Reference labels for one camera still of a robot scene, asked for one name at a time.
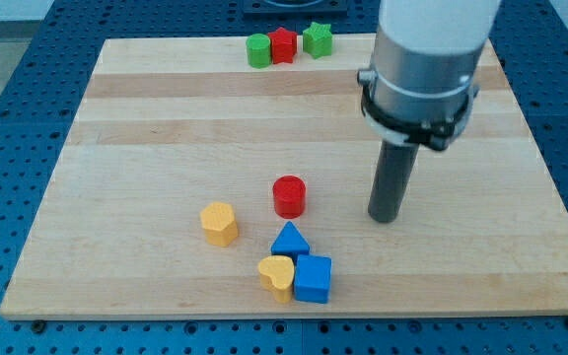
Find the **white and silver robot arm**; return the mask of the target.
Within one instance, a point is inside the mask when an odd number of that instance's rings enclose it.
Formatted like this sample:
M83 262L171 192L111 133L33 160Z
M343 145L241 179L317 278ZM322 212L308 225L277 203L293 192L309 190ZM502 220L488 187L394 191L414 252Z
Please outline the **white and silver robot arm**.
M361 110L395 146L446 150L464 131L499 0L382 0Z

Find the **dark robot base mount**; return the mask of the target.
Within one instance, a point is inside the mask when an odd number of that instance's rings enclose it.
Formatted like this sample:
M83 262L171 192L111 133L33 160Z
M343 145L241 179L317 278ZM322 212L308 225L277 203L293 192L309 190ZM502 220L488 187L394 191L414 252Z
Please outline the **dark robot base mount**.
M349 0L242 0L244 15L346 14Z

